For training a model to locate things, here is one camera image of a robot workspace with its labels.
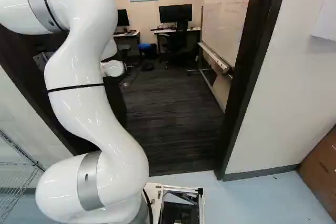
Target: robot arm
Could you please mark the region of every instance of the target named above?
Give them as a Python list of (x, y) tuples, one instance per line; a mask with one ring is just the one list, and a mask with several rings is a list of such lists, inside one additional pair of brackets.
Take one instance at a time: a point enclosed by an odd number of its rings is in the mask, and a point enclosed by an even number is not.
[(45, 68), (49, 99), (64, 128), (101, 149), (50, 167), (37, 186), (38, 207), (65, 223), (131, 222), (149, 167), (103, 86), (101, 57), (117, 51), (110, 41), (117, 24), (114, 0), (0, 0), (0, 23), (21, 34), (70, 30)]

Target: brown cabinet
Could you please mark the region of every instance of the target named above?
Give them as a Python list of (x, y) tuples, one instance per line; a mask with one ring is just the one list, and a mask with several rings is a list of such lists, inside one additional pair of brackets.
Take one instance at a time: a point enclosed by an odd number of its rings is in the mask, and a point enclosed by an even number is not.
[(336, 221), (336, 126), (303, 160), (299, 174)]

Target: computer monitor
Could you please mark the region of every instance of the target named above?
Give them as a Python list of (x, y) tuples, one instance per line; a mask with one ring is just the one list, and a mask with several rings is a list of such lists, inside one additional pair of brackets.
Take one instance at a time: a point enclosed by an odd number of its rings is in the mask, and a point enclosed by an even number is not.
[(118, 24), (117, 26), (129, 26), (130, 22), (128, 20), (128, 16), (127, 16), (127, 10), (126, 9), (122, 9), (122, 10), (118, 10)]
[(171, 23), (179, 20), (191, 21), (192, 10), (192, 4), (160, 6), (160, 21), (161, 23)]

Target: door frame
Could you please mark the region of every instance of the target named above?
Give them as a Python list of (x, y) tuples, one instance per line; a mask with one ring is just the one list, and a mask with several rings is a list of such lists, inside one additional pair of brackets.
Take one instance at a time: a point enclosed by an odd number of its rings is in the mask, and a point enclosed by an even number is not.
[(223, 126), (217, 143), (215, 174), (224, 179), (238, 133), (278, 18), (282, 0), (249, 0), (229, 91)]

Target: office chair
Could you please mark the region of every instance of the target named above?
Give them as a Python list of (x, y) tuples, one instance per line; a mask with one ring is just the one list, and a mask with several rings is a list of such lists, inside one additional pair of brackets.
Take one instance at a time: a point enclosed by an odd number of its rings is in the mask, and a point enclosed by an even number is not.
[(162, 46), (170, 53), (166, 68), (170, 65), (186, 65), (190, 54), (190, 49), (187, 48), (187, 28), (188, 21), (181, 20), (177, 22), (176, 32), (159, 35), (166, 39), (167, 43)]

